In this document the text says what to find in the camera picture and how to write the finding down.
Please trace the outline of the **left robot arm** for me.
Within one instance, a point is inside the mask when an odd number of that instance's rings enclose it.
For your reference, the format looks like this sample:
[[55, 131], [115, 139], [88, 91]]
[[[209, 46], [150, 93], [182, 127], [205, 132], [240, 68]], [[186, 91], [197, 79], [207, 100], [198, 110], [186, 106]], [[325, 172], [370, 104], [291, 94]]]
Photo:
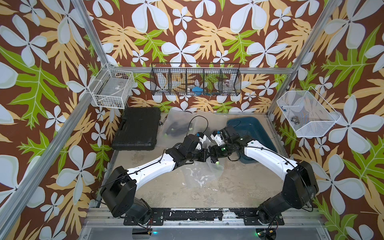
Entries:
[[135, 197], [136, 191], [151, 180], [181, 166], [195, 161], [205, 162], [209, 150], [204, 148], [204, 144], [210, 143], [210, 139], [203, 133], [190, 134], [182, 143], [165, 149], [155, 160], [135, 168], [115, 168], [107, 182], [100, 187], [101, 198], [112, 216], [119, 218], [126, 215], [140, 225], [147, 223], [152, 209], [146, 201]]

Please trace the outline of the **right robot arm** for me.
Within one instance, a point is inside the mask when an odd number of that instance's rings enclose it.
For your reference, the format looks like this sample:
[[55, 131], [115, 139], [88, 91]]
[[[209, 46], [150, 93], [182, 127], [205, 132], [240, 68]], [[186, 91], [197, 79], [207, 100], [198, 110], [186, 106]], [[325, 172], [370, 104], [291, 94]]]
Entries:
[[319, 192], [314, 170], [307, 162], [299, 163], [288, 159], [248, 135], [240, 136], [233, 126], [214, 131], [211, 139], [216, 142], [216, 145], [209, 147], [213, 162], [229, 157], [232, 153], [243, 154], [284, 181], [282, 191], [258, 207], [257, 219], [263, 225], [271, 223], [286, 210], [302, 209], [305, 205], [310, 205]]

